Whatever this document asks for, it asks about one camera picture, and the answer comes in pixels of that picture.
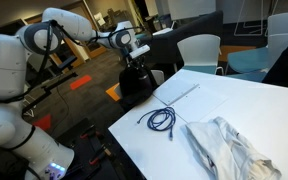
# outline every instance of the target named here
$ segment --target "coiled cable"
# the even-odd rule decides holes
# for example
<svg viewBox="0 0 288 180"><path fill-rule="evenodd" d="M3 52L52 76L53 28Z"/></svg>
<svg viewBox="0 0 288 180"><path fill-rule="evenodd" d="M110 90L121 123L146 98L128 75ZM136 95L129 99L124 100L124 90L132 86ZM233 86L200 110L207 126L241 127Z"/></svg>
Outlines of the coiled cable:
<svg viewBox="0 0 288 180"><path fill-rule="evenodd" d="M148 114L153 113L147 120L147 127L154 131L166 131L170 130L169 138L173 140L173 126L176 122L175 110L172 107L166 107L163 109L156 109L144 114L138 121L137 124ZM163 119L156 121L156 117L163 115Z"/></svg>

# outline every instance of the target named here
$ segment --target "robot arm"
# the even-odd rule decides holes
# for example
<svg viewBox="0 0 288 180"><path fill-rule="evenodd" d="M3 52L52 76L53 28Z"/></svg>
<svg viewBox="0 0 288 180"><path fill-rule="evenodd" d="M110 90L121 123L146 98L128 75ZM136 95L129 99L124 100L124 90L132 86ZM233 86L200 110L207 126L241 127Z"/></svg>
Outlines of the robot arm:
<svg viewBox="0 0 288 180"><path fill-rule="evenodd" d="M0 34L0 147L26 158L29 167L42 179L47 179L50 172L56 175L55 179L61 179L74 152L55 142L40 128L26 123L21 118L22 100L14 98L23 94L28 57L32 53L56 52L64 36L96 41L108 48L130 46L133 59L149 47L136 45L130 22L119 23L114 32L101 33L93 30L84 17L60 9L46 9L42 19L42 23L27 25L14 36ZM28 171L25 179L36 179L36 174Z"/></svg>
<svg viewBox="0 0 288 180"><path fill-rule="evenodd" d="M137 46L137 39L132 24L129 21L120 22L114 32L98 32L92 29L91 23L77 14L56 8L48 8L43 12L42 23L33 24L18 31L24 46L32 52L45 54L46 28L51 22L52 45L51 52L56 52L63 38L61 31L73 41L97 42L107 48L121 49L131 47L130 56L134 59L149 51L149 46Z"/></svg>

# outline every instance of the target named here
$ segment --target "whiteboard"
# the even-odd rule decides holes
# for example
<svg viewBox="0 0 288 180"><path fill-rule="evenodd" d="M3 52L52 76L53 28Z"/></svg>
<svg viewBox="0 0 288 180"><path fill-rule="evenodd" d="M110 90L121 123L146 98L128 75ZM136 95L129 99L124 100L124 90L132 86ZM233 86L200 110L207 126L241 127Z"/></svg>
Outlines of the whiteboard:
<svg viewBox="0 0 288 180"><path fill-rule="evenodd" d="M168 0L172 20L197 17L216 10L216 0Z"/></svg>

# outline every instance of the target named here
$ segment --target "white cloth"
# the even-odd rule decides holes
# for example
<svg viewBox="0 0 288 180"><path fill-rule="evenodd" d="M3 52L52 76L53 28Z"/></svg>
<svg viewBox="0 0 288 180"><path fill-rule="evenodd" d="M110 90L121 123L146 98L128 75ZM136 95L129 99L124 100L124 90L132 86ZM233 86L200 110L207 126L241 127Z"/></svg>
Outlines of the white cloth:
<svg viewBox="0 0 288 180"><path fill-rule="evenodd" d="M219 180L275 180L280 171L223 118L186 125L188 139Z"/></svg>

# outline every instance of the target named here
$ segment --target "chair backrest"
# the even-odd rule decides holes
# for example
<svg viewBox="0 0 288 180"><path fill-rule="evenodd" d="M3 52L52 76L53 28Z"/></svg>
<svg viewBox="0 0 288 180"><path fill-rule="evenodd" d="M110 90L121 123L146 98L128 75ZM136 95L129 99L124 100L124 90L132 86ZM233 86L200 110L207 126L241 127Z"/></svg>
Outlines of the chair backrest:
<svg viewBox="0 0 288 180"><path fill-rule="evenodd" d="M151 72L152 72L152 74L153 74L153 76L154 76L154 79L155 79L157 85L161 85L161 84L165 81L164 72L163 72L163 71L161 71L161 70L151 70ZM122 91L121 91L121 87L120 87L119 84L118 84L117 86L115 86L114 92L115 92L120 98L123 97Z"/></svg>
<svg viewBox="0 0 288 180"><path fill-rule="evenodd" d="M288 33L288 12L274 14L267 18L268 36Z"/></svg>
<svg viewBox="0 0 288 180"><path fill-rule="evenodd" d="M268 37L268 68L272 68L282 52L288 47L288 33L273 34Z"/></svg>
<svg viewBox="0 0 288 180"><path fill-rule="evenodd" d="M220 37L200 34L177 43L185 66L217 66Z"/></svg>
<svg viewBox="0 0 288 180"><path fill-rule="evenodd" d="M157 85L161 85L164 79L164 72L161 70L151 70Z"/></svg>

